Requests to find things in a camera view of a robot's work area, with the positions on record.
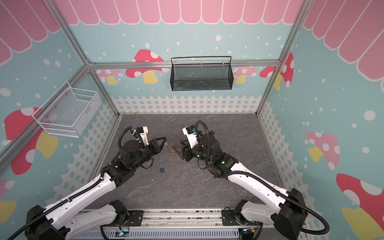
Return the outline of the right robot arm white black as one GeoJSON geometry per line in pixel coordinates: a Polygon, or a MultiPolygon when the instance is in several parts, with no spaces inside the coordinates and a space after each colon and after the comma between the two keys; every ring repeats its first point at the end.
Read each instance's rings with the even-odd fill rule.
{"type": "Polygon", "coordinates": [[[197,134],[193,127],[183,129],[187,139],[180,147],[173,147],[182,160],[203,161],[216,178],[235,183],[262,200],[265,208],[258,208],[250,201],[242,200],[234,209],[239,224],[262,222],[273,224],[275,229],[289,240],[296,240],[302,230],[308,212],[303,208],[305,201],[300,191],[290,191],[274,185],[254,174],[236,158],[223,152],[214,132],[208,135],[197,134]]]}

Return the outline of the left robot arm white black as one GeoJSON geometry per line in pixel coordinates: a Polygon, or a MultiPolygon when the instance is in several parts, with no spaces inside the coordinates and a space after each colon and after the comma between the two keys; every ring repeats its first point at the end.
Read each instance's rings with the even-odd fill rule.
{"type": "Polygon", "coordinates": [[[29,240],[69,240],[97,227],[110,224],[128,226],[131,221],[130,213],[118,200],[92,212],[80,212],[127,182],[144,163],[153,162],[153,157],[162,151],[166,140],[166,137],[161,137],[150,140],[147,145],[139,140],[119,144],[119,151],[113,160],[89,183],[54,204],[30,209],[21,232],[29,240]]]}

